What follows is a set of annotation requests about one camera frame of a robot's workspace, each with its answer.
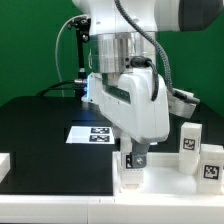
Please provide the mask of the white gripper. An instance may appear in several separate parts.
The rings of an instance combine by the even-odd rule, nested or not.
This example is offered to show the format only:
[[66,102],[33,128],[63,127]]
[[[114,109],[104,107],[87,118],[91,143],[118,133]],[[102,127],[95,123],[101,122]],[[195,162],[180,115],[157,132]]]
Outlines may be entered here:
[[121,97],[106,92],[102,74],[91,73],[89,77],[88,90],[96,94],[95,103],[101,114],[134,139],[130,153],[134,169],[147,165],[149,143],[165,141],[169,135],[167,89],[163,78],[158,78],[158,95],[152,101],[151,69],[134,69],[132,73],[122,74],[117,80]]

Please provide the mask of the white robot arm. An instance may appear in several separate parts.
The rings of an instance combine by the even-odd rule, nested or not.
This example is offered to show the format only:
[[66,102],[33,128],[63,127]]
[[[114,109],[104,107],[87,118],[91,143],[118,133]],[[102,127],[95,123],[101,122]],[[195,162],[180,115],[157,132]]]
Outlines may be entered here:
[[124,166],[146,166],[152,142],[169,135],[168,100],[199,100],[172,86],[168,57],[152,34],[201,31],[224,11],[224,0],[72,0],[91,20],[91,64],[100,112],[128,135]]

